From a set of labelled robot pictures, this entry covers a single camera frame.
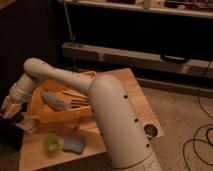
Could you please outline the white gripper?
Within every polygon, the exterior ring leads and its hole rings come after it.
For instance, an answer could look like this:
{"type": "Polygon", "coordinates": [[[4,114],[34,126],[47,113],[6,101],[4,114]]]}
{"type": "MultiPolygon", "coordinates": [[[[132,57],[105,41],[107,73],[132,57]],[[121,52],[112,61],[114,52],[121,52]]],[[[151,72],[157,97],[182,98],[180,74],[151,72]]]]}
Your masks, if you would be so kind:
{"type": "Polygon", "coordinates": [[[14,84],[9,90],[9,97],[6,97],[1,108],[0,113],[5,119],[10,119],[21,110],[21,105],[18,103],[25,103],[28,95],[17,84],[14,84]]]}

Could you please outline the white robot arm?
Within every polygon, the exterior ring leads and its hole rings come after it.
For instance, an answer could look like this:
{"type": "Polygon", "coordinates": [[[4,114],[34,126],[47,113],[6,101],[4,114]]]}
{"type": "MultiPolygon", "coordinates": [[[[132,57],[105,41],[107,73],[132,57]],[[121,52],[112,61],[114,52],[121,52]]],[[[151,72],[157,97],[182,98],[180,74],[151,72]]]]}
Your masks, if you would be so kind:
{"type": "Polygon", "coordinates": [[[24,74],[5,97],[2,116],[15,116],[33,91],[48,79],[88,97],[114,171],[163,171],[127,91],[112,75],[92,77],[29,58],[24,62],[24,74]]]}

